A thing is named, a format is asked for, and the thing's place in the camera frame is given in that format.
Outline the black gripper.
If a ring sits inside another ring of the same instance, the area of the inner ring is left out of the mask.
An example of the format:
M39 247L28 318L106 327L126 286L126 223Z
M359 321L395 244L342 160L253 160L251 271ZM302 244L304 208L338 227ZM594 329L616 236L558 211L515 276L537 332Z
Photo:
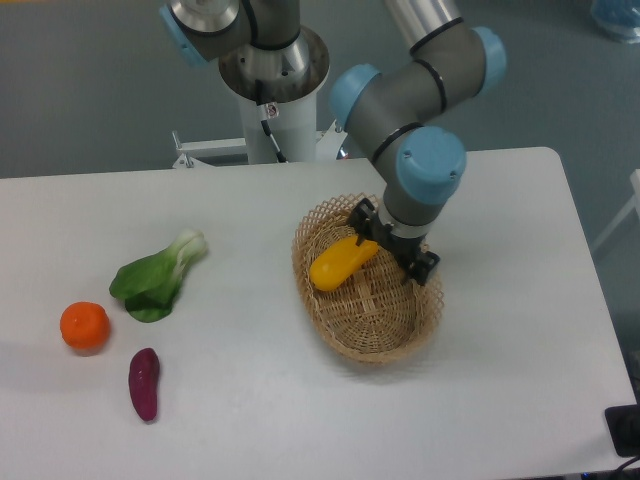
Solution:
M355 245L361 246L365 241L379 243L403 268L405 274L402 283L413 281L419 286L425 286L435 275L440 256L432 251L422 250L424 235L400 237L393 233L390 223L375 219L375 206L368 198L363 198L354 206L347 218L347 225L356 234Z

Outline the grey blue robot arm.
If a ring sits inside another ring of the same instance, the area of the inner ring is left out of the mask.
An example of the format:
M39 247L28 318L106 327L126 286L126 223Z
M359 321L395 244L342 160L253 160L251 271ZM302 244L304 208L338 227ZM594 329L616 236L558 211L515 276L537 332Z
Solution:
M500 38L467 26L452 1L390 1L387 9L409 63L390 74L369 64L350 68L332 86L329 105L386 185L379 204L355 206L349 225L425 284L439 259L423 241L466 168L460 140L432 120L494 87L507 58ZM316 95L330 60L323 40L301 23L298 2L169 1L160 16L189 63L217 63L241 109L250 163L316 159Z

